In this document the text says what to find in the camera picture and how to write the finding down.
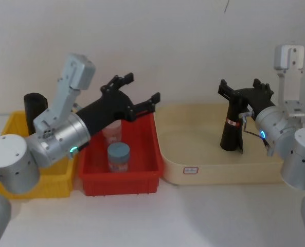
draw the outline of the beige tray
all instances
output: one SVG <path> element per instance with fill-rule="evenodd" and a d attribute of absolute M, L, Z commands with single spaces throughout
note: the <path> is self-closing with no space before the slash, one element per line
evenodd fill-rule
<path fill-rule="evenodd" d="M 155 121 L 165 180 L 187 185 L 282 181 L 282 160 L 266 156 L 258 137 L 243 133 L 243 154 L 220 147 L 227 108 L 227 104 L 185 104 L 157 109 Z M 247 130 L 257 133 L 251 118 Z"/>

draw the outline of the black cylinder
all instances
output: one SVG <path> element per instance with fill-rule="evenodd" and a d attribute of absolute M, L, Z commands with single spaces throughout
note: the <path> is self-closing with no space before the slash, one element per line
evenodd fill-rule
<path fill-rule="evenodd" d="M 103 103 L 102 98 L 79 110 L 77 115 L 85 123 L 91 136 L 116 120 L 112 109 Z"/>
<path fill-rule="evenodd" d="M 47 109 L 47 99 L 41 94 L 30 93 L 26 94 L 23 100 L 29 135 L 32 135 L 35 133 L 33 120 Z"/>
<path fill-rule="evenodd" d="M 223 128 L 220 146 L 226 151 L 243 150 L 242 120 L 239 114 L 247 110 L 247 100 L 233 96 L 229 101 L 228 112 Z"/>

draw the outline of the plastic container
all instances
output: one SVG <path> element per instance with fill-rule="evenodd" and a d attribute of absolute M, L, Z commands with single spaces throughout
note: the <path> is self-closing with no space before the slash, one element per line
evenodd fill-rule
<path fill-rule="evenodd" d="M 24 112 L 19 111 L 12 113 L 2 132 L 2 135 L 5 134 L 28 136 Z M 9 199 L 69 197 L 73 190 L 77 159 L 76 156 L 73 160 L 63 158 L 49 168 L 41 168 L 39 183 L 28 193 L 19 195 L 9 193 L 0 183 L 0 194 Z"/>
<path fill-rule="evenodd" d="M 128 170 L 130 147 L 126 143 L 113 143 L 107 148 L 107 159 L 111 172 L 125 172 Z"/>
<path fill-rule="evenodd" d="M 110 172 L 107 146 L 96 134 L 80 153 L 79 177 L 87 196 L 154 193 L 163 172 L 152 114 L 135 122 L 123 121 L 122 139 L 131 149 L 127 172 Z"/>
<path fill-rule="evenodd" d="M 116 120 L 102 130 L 108 145 L 121 142 L 121 120 Z"/>
<path fill-rule="evenodd" d="M 242 133 L 243 150 L 220 147 L 227 104 L 177 104 L 155 114 L 164 178 L 179 185 L 281 182 L 282 160 L 268 157 L 261 139 Z M 258 133 L 247 119 L 247 130 Z"/>

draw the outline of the cable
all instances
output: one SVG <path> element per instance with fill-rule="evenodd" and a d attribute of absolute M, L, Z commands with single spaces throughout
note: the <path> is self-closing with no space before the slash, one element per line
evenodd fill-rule
<path fill-rule="evenodd" d="M 264 139 L 262 138 L 262 136 L 257 135 L 257 134 L 255 134 L 255 133 L 253 133 L 253 132 L 250 132 L 250 131 L 246 131 L 246 125 L 247 125 L 247 123 L 246 123 L 246 119 L 245 119 L 245 121 L 244 121 L 244 130 L 243 130 L 245 133 L 254 135 L 254 136 L 256 136 L 256 137 L 258 137 L 258 138 L 264 140 Z"/>

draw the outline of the red plastic bin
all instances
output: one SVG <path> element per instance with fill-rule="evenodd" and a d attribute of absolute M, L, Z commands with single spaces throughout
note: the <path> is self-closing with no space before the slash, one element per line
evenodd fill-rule
<path fill-rule="evenodd" d="M 127 172 L 109 172 L 107 145 L 97 133 L 79 157 L 79 177 L 86 196 L 155 193 L 163 173 L 153 114 L 122 121 L 122 142 L 130 146 Z"/>

